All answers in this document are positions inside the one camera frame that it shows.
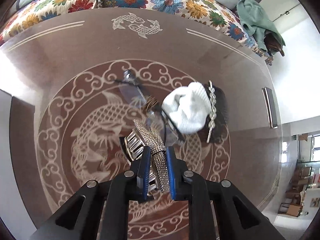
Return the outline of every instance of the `white double line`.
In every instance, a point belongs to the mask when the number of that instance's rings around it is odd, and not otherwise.
[[[33,34],[31,35],[30,37],[27,37],[25,38],[24,40],[22,41],[19,41],[18,43],[14,44],[13,46],[11,46],[10,48],[7,49],[7,52],[19,47],[20,45],[22,44],[25,44],[26,42],[28,41],[32,41],[36,38],[39,38],[41,36],[44,36],[44,35],[47,35],[49,33],[53,33],[53,32],[57,32],[57,31],[61,31],[61,30],[64,30],[64,29],[68,29],[68,28],[73,28],[73,27],[78,27],[78,26],[82,26],[84,23],[84,21],[80,21],[80,22],[74,22],[74,23],[67,23],[67,24],[64,24],[64,25],[59,25],[57,27],[53,27],[53,28],[50,28],[50,29],[47,29],[45,31],[42,31],[42,32],[39,32],[39,33],[36,33],[36,34]]]
[[[207,39],[207,40],[209,40],[209,41],[213,41],[213,42],[215,42],[215,43],[217,43],[217,44],[219,44],[219,45],[221,45],[221,46],[224,46],[224,47],[226,47],[226,48],[228,48],[228,49],[233,50],[234,52],[240,54],[241,56],[247,58],[248,60],[251,60],[251,61],[254,62],[255,64],[260,65],[260,63],[259,63],[258,61],[256,61],[255,59],[249,57],[247,54],[243,53],[243,52],[240,51],[239,49],[236,49],[236,48],[230,46],[229,44],[227,44],[227,43],[225,43],[225,42],[223,42],[223,41],[219,41],[218,39],[216,39],[216,38],[214,38],[214,37],[208,36],[208,35],[203,34],[203,33],[200,33],[200,32],[196,32],[196,31],[194,31],[194,30],[190,30],[190,29],[187,29],[187,28],[186,28],[186,30],[187,30],[187,33],[190,33],[190,34],[192,34],[192,35],[195,35],[195,36],[198,36],[198,37]]]

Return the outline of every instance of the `rhinestone hair clip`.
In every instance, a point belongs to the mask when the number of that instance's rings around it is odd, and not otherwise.
[[[216,95],[214,94],[214,87],[212,87],[211,80],[209,80],[209,88],[208,89],[210,91],[211,111],[209,113],[210,122],[208,124],[209,133],[208,133],[207,143],[209,143],[212,130],[216,126],[214,123],[214,120],[216,119],[216,116],[217,116],[217,109],[215,106],[216,105]]]

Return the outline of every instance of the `white cloth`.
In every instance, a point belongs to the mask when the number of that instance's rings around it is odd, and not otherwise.
[[[187,87],[179,87],[167,95],[162,109],[181,133],[192,134],[204,127],[211,104],[203,85],[191,82]]]

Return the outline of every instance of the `floral fabric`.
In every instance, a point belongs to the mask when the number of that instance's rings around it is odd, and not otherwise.
[[[194,20],[230,36],[271,65],[273,58],[258,49],[255,39],[240,25],[238,16],[214,0],[102,0],[103,7],[143,8]],[[34,0],[15,13],[0,31],[0,45],[23,30],[47,19],[93,8],[95,0]]]
[[[0,31],[0,45],[27,28],[50,18],[92,9],[95,0],[34,0],[16,12]]]

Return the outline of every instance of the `picture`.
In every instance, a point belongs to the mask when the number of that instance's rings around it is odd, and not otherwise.
[[[315,197],[311,199],[310,207],[319,207],[319,197]]]

